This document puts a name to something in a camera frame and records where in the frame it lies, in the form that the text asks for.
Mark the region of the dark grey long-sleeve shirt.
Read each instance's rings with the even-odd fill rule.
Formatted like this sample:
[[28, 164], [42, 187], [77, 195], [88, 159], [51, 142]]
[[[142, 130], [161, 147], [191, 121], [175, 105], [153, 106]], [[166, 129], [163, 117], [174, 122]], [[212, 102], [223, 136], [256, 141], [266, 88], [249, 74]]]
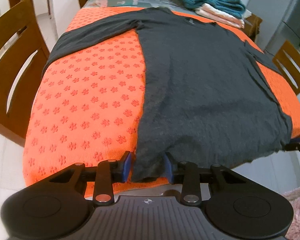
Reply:
[[132, 29], [146, 65], [133, 182], [160, 177], [166, 152], [233, 168], [289, 143], [292, 119], [260, 69], [276, 66], [215, 22], [167, 8], [124, 12], [64, 33], [48, 63]]

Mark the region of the orange floral table mat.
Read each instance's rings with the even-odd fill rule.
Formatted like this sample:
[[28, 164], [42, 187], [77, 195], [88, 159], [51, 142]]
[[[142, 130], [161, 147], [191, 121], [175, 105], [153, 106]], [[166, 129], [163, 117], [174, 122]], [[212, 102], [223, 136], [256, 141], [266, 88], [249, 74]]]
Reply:
[[[130, 11], [136, 10], [83, 9], [67, 32]], [[186, 14], [179, 16], [211, 23]], [[240, 31], [221, 27], [260, 51]], [[272, 71], [265, 66], [260, 69], [283, 112], [292, 119], [290, 139], [299, 137], [298, 98], [278, 69]], [[133, 154], [134, 168], [138, 125], [145, 101], [145, 74], [145, 59], [134, 29], [47, 63], [26, 136], [23, 155], [26, 185], [74, 163], [91, 167], [104, 160], [120, 159], [126, 151]], [[141, 182], [133, 182], [131, 176], [126, 184], [115, 184], [114, 191], [154, 187], [166, 182], [163, 173]]]

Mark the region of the wooden chair right side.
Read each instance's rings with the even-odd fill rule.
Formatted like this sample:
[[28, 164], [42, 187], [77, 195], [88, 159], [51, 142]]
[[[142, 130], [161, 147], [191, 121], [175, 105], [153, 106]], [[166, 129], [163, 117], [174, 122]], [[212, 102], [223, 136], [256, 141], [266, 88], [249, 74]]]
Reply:
[[300, 94], [300, 53], [285, 40], [272, 59], [296, 95]]

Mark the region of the wooden chair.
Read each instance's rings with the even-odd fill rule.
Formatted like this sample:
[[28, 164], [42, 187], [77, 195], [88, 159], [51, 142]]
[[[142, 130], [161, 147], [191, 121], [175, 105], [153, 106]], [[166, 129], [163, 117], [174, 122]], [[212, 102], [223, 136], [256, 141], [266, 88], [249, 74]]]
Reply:
[[285, 40], [272, 59], [296, 95], [300, 94], [300, 53]]
[[17, 39], [0, 58], [0, 134], [25, 145], [32, 104], [49, 50], [31, 0], [22, 0], [0, 17], [0, 50]]

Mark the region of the silver refrigerator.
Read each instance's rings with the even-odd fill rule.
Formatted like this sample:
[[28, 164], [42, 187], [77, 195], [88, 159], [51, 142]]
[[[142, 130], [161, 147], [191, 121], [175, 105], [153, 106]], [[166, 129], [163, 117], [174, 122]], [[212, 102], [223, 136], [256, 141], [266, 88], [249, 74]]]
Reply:
[[265, 52], [273, 58], [281, 46], [289, 41], [294, 48], [300, 47], [300, 0], [291, 0], [279, 26], [269, 43]]

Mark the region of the brown paper bag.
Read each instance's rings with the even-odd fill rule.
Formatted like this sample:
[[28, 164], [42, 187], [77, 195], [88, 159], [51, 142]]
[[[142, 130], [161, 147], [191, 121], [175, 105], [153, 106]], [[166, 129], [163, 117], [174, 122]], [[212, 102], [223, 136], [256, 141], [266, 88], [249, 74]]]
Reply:
[[262, 18], [252, 14], [251, 16], [244, 19], [244, 29], [243, 32], [247, 37], [249, 37], [253, 42], [256, 41], [258, 34], [260, 33], [260, 25], [262, 23]]

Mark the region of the wooden chair left side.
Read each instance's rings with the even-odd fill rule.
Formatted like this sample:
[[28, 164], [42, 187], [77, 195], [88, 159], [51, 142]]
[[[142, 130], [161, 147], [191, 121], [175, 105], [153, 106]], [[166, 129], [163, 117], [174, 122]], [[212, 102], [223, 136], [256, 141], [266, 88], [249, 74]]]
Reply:
[[31, 0], [22, 0], [0, 17], [0, 50], [17, 39], [0, 58], [0, 134], [25, 145], [32, 104], [49, 50]]

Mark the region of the pink folded towel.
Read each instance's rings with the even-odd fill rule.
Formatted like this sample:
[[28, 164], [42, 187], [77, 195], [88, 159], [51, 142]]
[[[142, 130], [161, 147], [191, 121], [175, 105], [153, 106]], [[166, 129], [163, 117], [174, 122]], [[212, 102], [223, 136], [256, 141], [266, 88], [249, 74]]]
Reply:
[[203, 16], [238, 29], [244, 28], [244, 21], [242, 19], [237, 19], [227, 12], [218, 10], [207, 3], [204, 3], [201, 7], [196, 8], [194, 11], [199, 16]]

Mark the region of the teal knitted sweater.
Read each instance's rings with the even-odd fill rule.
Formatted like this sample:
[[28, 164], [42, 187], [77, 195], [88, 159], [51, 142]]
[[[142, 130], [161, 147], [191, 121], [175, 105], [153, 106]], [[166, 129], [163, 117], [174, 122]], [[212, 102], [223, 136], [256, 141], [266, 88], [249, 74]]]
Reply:
[[228, 13], [237, 19], [241, 19], [246, 11], [241, 0], [181, 0], [187, 9], [198, 9], [203, 4], [209, 4], [217, 10]]

